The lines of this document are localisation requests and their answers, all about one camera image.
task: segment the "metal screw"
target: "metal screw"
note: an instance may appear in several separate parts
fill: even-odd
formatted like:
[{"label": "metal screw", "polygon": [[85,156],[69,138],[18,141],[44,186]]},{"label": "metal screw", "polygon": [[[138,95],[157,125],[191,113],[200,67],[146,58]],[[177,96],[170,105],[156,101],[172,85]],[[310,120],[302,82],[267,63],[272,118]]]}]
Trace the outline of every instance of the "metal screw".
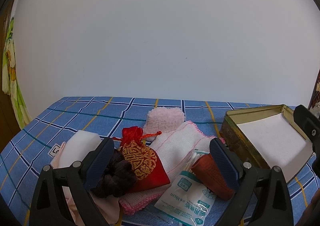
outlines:
[{"label": "metal screw", "polygon": [[73,167],[79,167],[79,166],[81,166],[81,162],[80,161],[75,161],[75,162],[73,162],[72,166]]},{"label": "metal screw", "polygon": [[276,172],[281,172],[281,168],[279,166],[274,166],[273,169],[276,171]]},{"label": "metal screw", "polygon": [[252,167],[252,165],[249,162],[244,162],[243,166],[248,169]]},{"label": "metal screw", "polygon": [[45,171],[45,172],[49,171],[49,170],[50,170],[50,167],[51,167],[51,166],[49,166],[49,165],[45,165],[45,166],[43,167],[43,171]]}]

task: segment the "red drawstring pouch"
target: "red drawstring pouch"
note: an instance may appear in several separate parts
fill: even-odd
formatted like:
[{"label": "red drawstring pouch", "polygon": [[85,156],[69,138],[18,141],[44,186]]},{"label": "red drawstring pouch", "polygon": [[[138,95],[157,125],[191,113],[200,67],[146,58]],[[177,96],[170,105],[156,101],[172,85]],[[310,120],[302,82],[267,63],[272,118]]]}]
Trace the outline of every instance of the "red drawstring pouch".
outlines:
[{"label": "red drawstring pouch", "polygon": [[150,190],[170,183],[157,153],[142,143],[144,138],[160,135],[161,131],[156,134],[142,134],[143,129],[137,126],[122,129],[118,150],[131,163],[132,170],[138,178],[128,193]]}]

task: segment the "dark brown scrunchie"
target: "dark brown scrunchie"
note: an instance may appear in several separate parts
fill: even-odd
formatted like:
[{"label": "dark brown scrunchie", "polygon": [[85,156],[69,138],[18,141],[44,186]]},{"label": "dark brown scrunchie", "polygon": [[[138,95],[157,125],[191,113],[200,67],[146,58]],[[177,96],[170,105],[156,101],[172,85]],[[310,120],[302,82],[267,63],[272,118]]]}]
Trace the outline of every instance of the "dark brown scrunchie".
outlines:
[{"label": "dark brown scrunchie", "polygon": [[109,195],[120,197],[125,195],[137,180],[130,162],[115,149],[97,186],[92,188],[91,192],[98,198],[106,198]]}]

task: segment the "floral curtain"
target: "floral curtain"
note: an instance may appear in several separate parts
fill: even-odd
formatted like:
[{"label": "floral curtain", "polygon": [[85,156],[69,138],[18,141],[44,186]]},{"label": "floral curtain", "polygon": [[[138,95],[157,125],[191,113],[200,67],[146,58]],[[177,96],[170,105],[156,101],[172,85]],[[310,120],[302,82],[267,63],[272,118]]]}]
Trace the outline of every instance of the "floral curtain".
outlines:
[{"label": "floral curtain", "polygon": [[30,122],[30,116],[23,100],[17,77],[16,77],[16,59],[13,43],[13,24],[14,18],[11,19],[9,30],[4,44],[2,58],[2,90],[10,95],[14,114],[22,129]]}]

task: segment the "white backdrop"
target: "white backdrop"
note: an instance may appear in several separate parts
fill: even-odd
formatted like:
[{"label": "white backdrop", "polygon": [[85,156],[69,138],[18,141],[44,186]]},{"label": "white backdrop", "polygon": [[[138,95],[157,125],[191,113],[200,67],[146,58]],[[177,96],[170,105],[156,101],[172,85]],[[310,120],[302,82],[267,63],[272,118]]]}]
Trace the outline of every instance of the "white backdrop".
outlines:
[{"label": "white backdrop", "polygon": [[31,117],[63,96],[308,105],[313,0],[19,0],[17,77]]}]

